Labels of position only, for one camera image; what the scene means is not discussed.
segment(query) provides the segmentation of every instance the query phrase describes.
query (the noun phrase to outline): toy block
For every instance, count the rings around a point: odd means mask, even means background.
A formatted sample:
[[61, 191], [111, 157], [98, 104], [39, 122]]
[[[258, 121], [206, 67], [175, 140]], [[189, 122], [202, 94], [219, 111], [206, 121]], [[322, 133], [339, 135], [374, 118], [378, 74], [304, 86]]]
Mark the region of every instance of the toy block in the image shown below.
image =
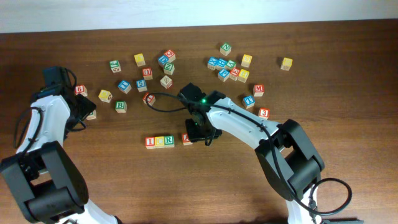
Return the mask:
[[227, 71], [227, 69], [222, 69], [220, 72], [218, 72], [218, 78], [225, 82], [229, 78], [229, 71]]
[[87, 89], [84, 85], [77, 85], [75, 88], [75, 94], [81, 94], [82, 96], [87, 96]]
[[89, 119], [95, 119], [95, 118], [97, 118], [97, 112], [96, 112], [95, 110], [93, 110], [93, 112], [91, 112], [91, 113], [86, 117], [87, 120], [89, 120]]
[[159, 59], [157, 59], [157, 62], [159, 65], [163, 68], [164, 64], [166, 64], [169, 61], [169, 58], [166, 57], [166, 55], [162, 55]]
[[245, 98], [243, 98], [243, 105], [246, 109], [254, 106], [254, 103], [256, 101], [254, 101], [254, 97], [253, 96], [247, 96]]
[[226, 60], [220, 58], [217, 61], [216, 69], [221, 70], [221, 69], [225, 68], [225, 65], [226, 65]]
[[224, 43], [221, 47], [220, 47], [220, 52], [227, 56], [232, 50], [232, 46], [230, 46], [228, 43]]
[[175, 53], [172, 50], [168, 50], [164, 55], [169, 59], [168, 63], [172, 63], [175, 60]]
[[248, 80], [248, 78], [249, 78], [249, 74], [250, 74], [249, 71], [246, 71], [245, 69], [242, 69], [239, 72], [238, 80], [245, 83]]
[[260, 110], [259, 110], [259, 117], [260, 117], [260, 118], [264, 118], [264, 119], [268, 119], [268, 117], [269, 117], [269, 109], [260, 108]]
[[155, 137], [155, 148], [164, 148], [164, 136]]
[[192, 144], [192, 142], [189, 140], [189, 138], [188, 138], [188, 134], [182, 134], [182, 144], [184, 145], [184, 146], [187, 146], [187, 145], [191, 145]]
[[172, 64], [172, 63], [166, 63], [166, 64], [164, 64], [164, 68], [163, 68], [163, 71], [164, 71], [164, 73], [166, 73], [166, 74], [168, 74], [168, 75], [173, 75], [173, 72], [174, 72], [174, 65]]
[[217, 62], [218, 62], [217, 58], [211, 57], [207, 62], [207, 67], [214, 71], [216, 70]]
[[164, 147], [174, 147], [174, 136], [164, 136]]
[[[149, 95], [149, 93], [145, 93], [145, 96], [142, 98], [142, 100], [145, 104], [147, 104], [147, 102], [146, 102], [147, 95]], [[154, 103], [155, 103], [155, 96], [149, 95], [148, 96], [148, 104], [152, 106]]]
[[246, 67], [246, 68], [249, 68], [250, 63], [251, 63], [251, 59], [252, 59], [252, 56], [250, 56], [250, 55], [243, 55], [243, 58], [242, 58], [242, 66], [244, 66], [244, 67]]
[[125, 101], [117, 101], [114, 109], [118, 113], [126, 113], [127, 112], [127, 103]]
[[238, 80], [238, 76], [239, 76], [240, 72], [241, 72], [240, 69], [232, 68], [231, 72], [229, 73], [229, 78], [234, 81]]
[[280, 69], [289, 71], [290, 68], [292, 67], [293, 64], [293, 59], [290, 58], [284, 58], [282, 61], [282, 65], [280, 66]]
[[129, 82], [122, 80], [119, 85], [118, 88], [120, 89], [120, 91], [122, 91], [125, 94], [128, 94], [129, 91], [131, 90], [131, 85]]
[[264, 94], [264, 85], [254, 85], [253, 96], [262, 96]]
[[228, 70], [232, 70], [232, 68], [236, 67], [236, 62], [229, 60], [226, 65], [225, 65], [226, 69]]
[[151, 68], [143, 68], [142, 69], [142, 76], [145, 80], [152, 80], [154, 77], [152, 76], [152, 69]]
[[145, 138], [145, 147], [147, 149], [155, 149], [155, 137], [146, 137]]
[[101, 90], [98, 95], [98, 98], [103, 102], [109, 103], [112, 99], [112, 94], [110, 91]]
[[136, 59], [136, 63], [137, 63], [138, 67], [145, 65], [145, 59], [144, 59], [143, 54], [136, 54], [134, 56], [134, 59]]
[[147, 89], [147, 83], [145, 82], [145, 80], [137, 80], [136, 84], [137, 84], [137, 89], [138, 89], [139, 92], [148, 90]]
[[160, 84], [166, 89], [169, 89], [173, 85], [173, 80], [165, 75], [161, 80]]
[[121, 70], [122, 70], [118, 60], [114, 60], [112, 62], [109, 62], [109, 65], [111, 66], [111, 70], [112, 70], [113, 73], [121, 72]]

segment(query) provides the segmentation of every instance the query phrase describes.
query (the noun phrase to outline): wooden table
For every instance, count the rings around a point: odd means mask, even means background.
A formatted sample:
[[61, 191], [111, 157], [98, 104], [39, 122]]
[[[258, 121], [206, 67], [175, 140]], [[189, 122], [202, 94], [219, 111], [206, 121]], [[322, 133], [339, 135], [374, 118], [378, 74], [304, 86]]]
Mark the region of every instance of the wooden table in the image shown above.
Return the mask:
[[[143, 53], [154, 79], [149, 91], [177, 94], [192, 82], [203, 91], [219, 90], [241, 105], [253, 84], [266, 93], [249, 111], [271, 109], [271, 120], [298, 121], [325, 161], [323, 177], [349, 183], [349, 207], [332, 218], [366, 223], [398, 222], [398, 20], [308, 22], [246, 26], [124, 29], [0, 35], [0, 157], [11, 147], [18, 114], [30, 95], [43, 87], [42, 70], [61, 65], [73, 70], [97, 105], [87, 130], [71, 133], [64, 148], [83, 174], [90, 198], [124, 223], [257, 223], [287, 217], [284, 200], [269, 186], [255, 153], [228, 133], [210, 147], [183, 146], [187, 111], [157, 113], [133, 88], [125, 95], [120, 80], [142, 78], [134, 54]], [[224, 57], [220, 44], [229, 42]], [[157, 58], [177, 54], [174, 86], [160, 85]], [[210, 57], [253, 56], [246, 83], [222, 83], [206, 67]], [[281, 57], [294, 59], [289, 72]], [[113, 74], [109, 61], [119, 60]], [[101, 89], [111, 103], [98, 98]], [[118, 114], [115, 100], [127, 102]], [[158, 97], [155, 105], [172, 109], [179, 102]], [[147, 150], [146, 136], [172, 134], [175, 148]], [[25, 223], [4, 179], [0, 179], [3, 223]], [[320, 210], [346, 198], [338, 184], [319, 190]]]

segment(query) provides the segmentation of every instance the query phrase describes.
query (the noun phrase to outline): green block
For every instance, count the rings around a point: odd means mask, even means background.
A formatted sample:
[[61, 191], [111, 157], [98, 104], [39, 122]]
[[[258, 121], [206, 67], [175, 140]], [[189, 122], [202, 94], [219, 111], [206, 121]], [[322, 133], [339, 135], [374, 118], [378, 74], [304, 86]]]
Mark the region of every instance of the green block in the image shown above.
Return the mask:
[[236, 66], [236, 62], [229, 60], [226, 66], [230, 69], [234, 68]]
[[174, 144], [174, 136], [164, 136], [164, 144], [165, 144], [165, 146], [173, 145]]
[[119, 66], [119, 61], [118, 60], [114, 60], [114, 61], [110, 62], [109, 65], [111, 66], [111, 68], [118, 67]]
[[225, 51], [228, 51], [231, 48], [231, 46], [228, 43], [224, 43], [221, 48], [224, 49]]
[[124, 102], [124, 101], [117, 101], [116, 102], [115, 109], [124, 109], [124, 107], [126, 107], [126, 102]]
[[166, 63], [164, 64], [164, 70], [171, 71], [173, 69], [174, 65], [172, 63]]

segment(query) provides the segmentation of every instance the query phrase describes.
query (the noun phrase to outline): white wall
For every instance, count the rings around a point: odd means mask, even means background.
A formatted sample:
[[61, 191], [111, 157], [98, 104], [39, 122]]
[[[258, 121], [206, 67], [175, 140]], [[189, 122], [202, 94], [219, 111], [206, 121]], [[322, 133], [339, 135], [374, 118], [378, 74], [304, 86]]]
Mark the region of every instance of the white wall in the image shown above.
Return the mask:
[[398, 0], [0, 0], [0, 32], [398, 18]]

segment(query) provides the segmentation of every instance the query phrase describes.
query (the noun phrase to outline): blue block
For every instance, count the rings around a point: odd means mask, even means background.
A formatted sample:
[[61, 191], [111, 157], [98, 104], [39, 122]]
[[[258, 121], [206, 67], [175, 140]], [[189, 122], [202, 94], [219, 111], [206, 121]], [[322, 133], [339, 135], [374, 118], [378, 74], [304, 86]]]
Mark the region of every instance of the blue block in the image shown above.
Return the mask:
[[218, 59], [217, 59], [217, 58], [211, 57], [211, 58], [209, 59], [209, 62], [208, 62], [208, 63], [209, 63], [210, 65], [216, 66], [217, 62], [218, 62]]
[[125, 90], [127, 87], [129, 87], [129, 85], [130, 85], [130, 83], [128, 83], [128, 82], [125, 81], [125, 80], [122, 80], [122, 81], [119, 83], [118, 87], [119, 87], [119, 89], [121, 89], [121, 90]]
[[218, 74], [225, 78], [229, 75], [229, 71], [222, 69], [220, 72], [218, 72]]
[[145, 83], [145, 80], [137, 80], [137, 88], [145, 87], [147, 84]]
[[246, 103], [246, 105], [251, 105], [255, 102], [253, 96], [247, 96], [243, 98], [243, 101]]

